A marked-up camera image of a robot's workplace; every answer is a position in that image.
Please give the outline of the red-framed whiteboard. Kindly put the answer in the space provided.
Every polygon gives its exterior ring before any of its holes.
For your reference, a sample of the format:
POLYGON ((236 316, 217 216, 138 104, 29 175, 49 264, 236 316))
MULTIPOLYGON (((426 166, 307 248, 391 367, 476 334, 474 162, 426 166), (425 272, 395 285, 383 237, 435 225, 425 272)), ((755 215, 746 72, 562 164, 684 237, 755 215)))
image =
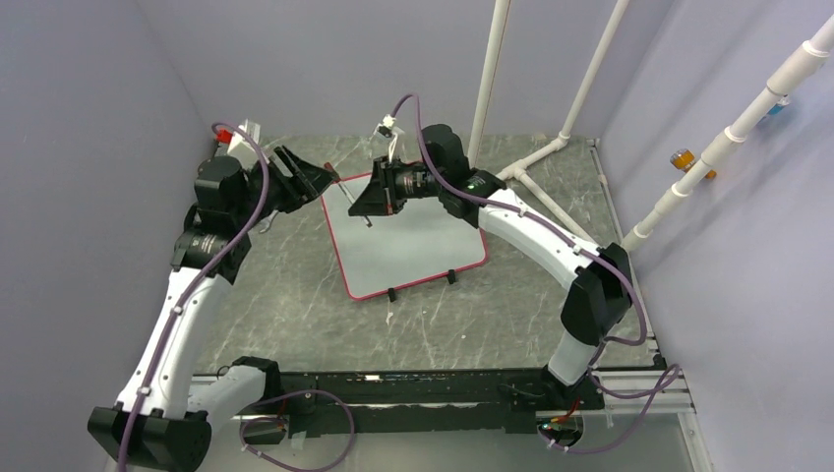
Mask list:
POLYGON ((367 300, 438 278, 454 283, 459 272, 486 262, 484 234, 436 200, 412 200, 393 216, 350 216, 348 197, 359 196, 369 179, 368 173, 345 177, 322 196, 349 298, 367 300))

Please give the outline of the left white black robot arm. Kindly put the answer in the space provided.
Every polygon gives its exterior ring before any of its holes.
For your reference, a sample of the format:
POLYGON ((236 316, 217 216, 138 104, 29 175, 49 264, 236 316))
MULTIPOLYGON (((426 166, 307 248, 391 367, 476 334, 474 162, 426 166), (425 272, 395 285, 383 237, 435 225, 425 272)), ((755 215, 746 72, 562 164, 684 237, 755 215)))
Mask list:
POLYGON ((194 471, 212 436, 252 406, 274 410, 284 392, 276 362, 245 356, 200 393, 192 376, 209 326, 247 257, 250 229, 274 212, 315 201, 333 174, 286 147, 244 164, 216 155, 198 168, 195 202, 176 240, 167 292, 149 343, 109 407, 96 407, 88 430, 120 468, 194 471))

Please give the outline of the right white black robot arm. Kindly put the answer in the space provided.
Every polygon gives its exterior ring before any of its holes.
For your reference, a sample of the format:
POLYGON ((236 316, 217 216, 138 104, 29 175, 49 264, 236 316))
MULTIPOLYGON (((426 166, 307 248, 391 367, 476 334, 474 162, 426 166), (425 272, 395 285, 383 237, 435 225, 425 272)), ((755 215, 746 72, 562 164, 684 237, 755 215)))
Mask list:
POLYGON ((393 216, 411 200, 434 199, 450 216, 510 243, 550 274, 567 292, 564 328, 542 373, 548 404, 565 408, 601 356, 610 330, 633 305, 625 250, 600 247, 561 228, 496 175, 469 165, 459 136, 445 124, 421 130, 421 157, 404 162, 396 147, 401 131, 392 122, 377 133, 387 153, 373 161, 370 182, 348 210, 351 216, 393 216))

